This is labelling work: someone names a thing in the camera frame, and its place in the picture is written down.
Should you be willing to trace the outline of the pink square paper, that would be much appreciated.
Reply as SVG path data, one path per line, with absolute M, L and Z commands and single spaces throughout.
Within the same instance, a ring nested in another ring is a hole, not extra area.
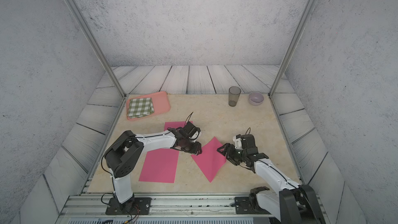
M 226 163 L 226 157 L 217 152 L 217 149 L 221 146 L 222 144 L 214 137 L 202 148 L 200 155 L 191 156 L 210 183 Z

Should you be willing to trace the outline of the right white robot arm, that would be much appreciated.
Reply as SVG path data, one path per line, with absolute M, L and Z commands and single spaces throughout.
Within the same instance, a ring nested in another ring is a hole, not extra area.
M 252 134 L 237 135 L 234 143 L 217 148 L 235 166 L 244 163 L 268 183 L 250 191 L 249 210 L 255 213 L 268 212 L 282 224 L 301 224 L 304 214 L 312 214 L 312 222 L 325 224 L 326 220 L 314 189 L 310 185 L 295 182 L 278 169 L 269 157 L 258 152 Z

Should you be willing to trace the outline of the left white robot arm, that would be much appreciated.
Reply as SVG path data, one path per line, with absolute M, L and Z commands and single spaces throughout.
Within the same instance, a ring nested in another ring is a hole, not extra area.
M 158 149 L 174 149 L 200 155 L 202 145 L 197 141 L 200 135 L 201 129 L 191 122 L 155 134 L 138 135 L 130 130 L 123 132 L 103 155 L 112 175 L 114 198 L 119 204 L 134 201 L 130 173 L 142 154 Z

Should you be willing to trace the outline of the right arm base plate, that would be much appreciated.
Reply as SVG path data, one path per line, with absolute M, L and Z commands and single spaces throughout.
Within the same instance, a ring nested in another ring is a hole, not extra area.
M 249 215 L 249 214 L 269 214 L 268 211 L 260 208 L 256 198 L 249 197 L 235 197 L 234 203 L 231 204 L 235 208 L 235 213 L 238 215 Z

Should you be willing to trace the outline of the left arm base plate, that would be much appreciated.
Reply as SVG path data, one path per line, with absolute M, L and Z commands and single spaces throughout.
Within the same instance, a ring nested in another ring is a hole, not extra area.
M 105 215 L 149 215 L 151 200 L 133 197 L 125 203 L 119 203 L 116 197 L 112 197 L 107 203 Z

